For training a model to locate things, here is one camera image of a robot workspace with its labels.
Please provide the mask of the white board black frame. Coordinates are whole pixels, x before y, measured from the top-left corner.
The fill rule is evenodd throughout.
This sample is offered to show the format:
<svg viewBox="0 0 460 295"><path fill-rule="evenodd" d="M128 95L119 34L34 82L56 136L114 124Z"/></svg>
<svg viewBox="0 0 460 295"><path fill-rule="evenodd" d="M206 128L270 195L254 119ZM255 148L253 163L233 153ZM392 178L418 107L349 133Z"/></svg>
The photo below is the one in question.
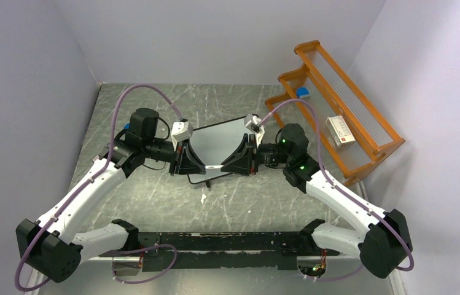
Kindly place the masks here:
<svg viewBox="0 0 460 295"><path fill-rule="evenodd" d="M244 126L244 117L196 128L190 144L206 166L219 166L233 153L243 135L250 131Z"/></svg>

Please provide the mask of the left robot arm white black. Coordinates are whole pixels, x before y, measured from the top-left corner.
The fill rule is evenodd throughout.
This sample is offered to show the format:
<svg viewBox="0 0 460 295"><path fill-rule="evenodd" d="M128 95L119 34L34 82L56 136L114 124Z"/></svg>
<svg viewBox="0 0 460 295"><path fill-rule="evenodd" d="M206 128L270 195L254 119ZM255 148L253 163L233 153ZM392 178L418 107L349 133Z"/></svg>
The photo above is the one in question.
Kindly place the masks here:
<svg viewBox="0 0 460 295"><path fill-rule="evenodd" d="M97 255L121 252L129 256L140 249L138 228L122 219L85 233L79 232L79 227L102 199L147 159L168 163L173 174L205 172L190 147L193 128L189 121L179 119L166 138L158 138L159 120L157 111L137 109L120 132L111 133L91 169L62 200L35 221L25 219L17 226L21 265L31 266L47 281L60 283Z"/></svg>

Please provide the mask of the white marker pen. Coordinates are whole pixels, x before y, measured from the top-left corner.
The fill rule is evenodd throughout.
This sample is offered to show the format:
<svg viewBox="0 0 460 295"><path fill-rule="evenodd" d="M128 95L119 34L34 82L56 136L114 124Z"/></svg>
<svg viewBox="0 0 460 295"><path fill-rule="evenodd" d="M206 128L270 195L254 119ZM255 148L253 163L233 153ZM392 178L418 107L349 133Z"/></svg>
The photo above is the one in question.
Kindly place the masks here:
<svg viewBox="0 0 460 295"><path fill-rule="evenodd" d="M206 170L220 170L223 167L223 165L206 165L205 169Z"/></svg>

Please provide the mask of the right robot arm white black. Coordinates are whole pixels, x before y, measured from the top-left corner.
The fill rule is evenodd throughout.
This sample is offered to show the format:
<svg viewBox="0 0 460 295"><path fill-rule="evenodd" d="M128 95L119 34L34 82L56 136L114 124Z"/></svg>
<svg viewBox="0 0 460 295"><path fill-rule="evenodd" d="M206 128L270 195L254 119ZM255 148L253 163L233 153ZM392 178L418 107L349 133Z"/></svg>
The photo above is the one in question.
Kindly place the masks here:
<svg viewBox="0 0 460 295"><path fill-rule="evenodd" d="M221 171L247 176L259 165L276 165L291 186L325 203L353 227L333 226L322 219L312 221L300 231L305 253L334 250L346 254L360 260L378 278L402 270L400 263L406 259L411 270L413 246L403 213L386 211L356 195L309 155L308 143L299 124L285 125L274 143L260 144L255 134L245 134L222 162Z"/></svg>

